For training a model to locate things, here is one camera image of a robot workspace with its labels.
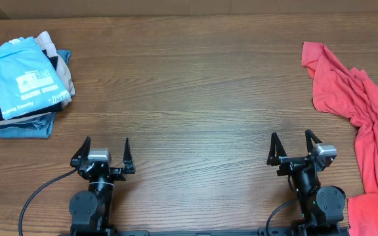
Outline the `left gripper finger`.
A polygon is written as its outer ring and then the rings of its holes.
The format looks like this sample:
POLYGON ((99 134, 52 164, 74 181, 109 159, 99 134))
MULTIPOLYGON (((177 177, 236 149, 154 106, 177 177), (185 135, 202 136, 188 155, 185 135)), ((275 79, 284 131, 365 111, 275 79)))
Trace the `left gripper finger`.
POLYGON ((88 159, 88 154, 91 147, 91 137, 86 137, 82 146, 76 151, 70 161, 70 166, 73 168, 79 168, 84 160, 88 159))
POLYGON ((133 163, 133 156, 131 154, 131 148, 129 145, 129 139, 126 138, 125 141, 125 149, 123 154, 123 164, 124 164, 124 172, 126 174, 134 174, 136 172, 135 166, 133 163))

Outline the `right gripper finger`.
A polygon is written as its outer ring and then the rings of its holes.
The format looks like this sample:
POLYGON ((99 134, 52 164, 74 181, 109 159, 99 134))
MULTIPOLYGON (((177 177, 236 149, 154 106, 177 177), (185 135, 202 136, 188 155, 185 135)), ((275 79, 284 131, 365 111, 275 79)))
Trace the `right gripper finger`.
POLYGON ((305 130, 305 139, 307 152, 309 153, 312 152, 314 144, 322 143, 322 141, 310 129, 305 130))
POLYGON ((283 163, 282 159, 286 159, 287 154, 276 132, 271 135, 270 151, 266 164, 271 166, 280 165, 283 163))

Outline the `red t-shirt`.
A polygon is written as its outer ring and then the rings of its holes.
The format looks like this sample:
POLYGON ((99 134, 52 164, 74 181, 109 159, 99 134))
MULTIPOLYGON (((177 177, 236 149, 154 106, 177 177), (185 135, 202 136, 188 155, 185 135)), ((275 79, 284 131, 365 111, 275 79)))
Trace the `red t-shirt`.
POLYGON ((364 194, 348 199, 349 233, 378 235, 378 86, 322 43, 305 42, 301 64, 313 80, 316 110, 346 117, 358 129, 354 149, 364 194))

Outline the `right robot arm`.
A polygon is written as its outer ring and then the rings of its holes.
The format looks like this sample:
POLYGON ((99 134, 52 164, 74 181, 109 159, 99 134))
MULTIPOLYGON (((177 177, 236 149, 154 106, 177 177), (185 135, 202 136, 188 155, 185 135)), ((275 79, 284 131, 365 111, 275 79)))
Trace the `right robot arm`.
POLYGON ((323 143, 310 129, 305 131, 307 155, 289 157, 274 132, 266 164, 277 166, 278 176, 287 176, 289 187, 296 198, 274 210, 260 229, 266 235, 348 235, 348 229, 340 227, 344 220, 345 192, 337 186, 321 186, 318 173, 329 167, 337 156, 337 149, 323 143), (281 209, 298 203, 302 218, 290 226, 270 227, 270 221, 281 209))

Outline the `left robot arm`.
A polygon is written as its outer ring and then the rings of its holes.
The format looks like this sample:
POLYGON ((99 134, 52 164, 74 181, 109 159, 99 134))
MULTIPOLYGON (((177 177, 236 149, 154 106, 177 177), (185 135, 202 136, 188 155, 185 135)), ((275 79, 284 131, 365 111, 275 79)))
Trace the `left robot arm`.
POLYGON ((115 183, 124 181, 126 174, 134 174, 129 141, 125 141, 123 167, 111 167, 112 156, 108 149, 92 149, 91 138, 71 159, 70 165, 84 180, 88 189, 77 192, 69 203, 72 215, 71 235, 118 235, 116 227, 110 223, 110 212, 115 183))

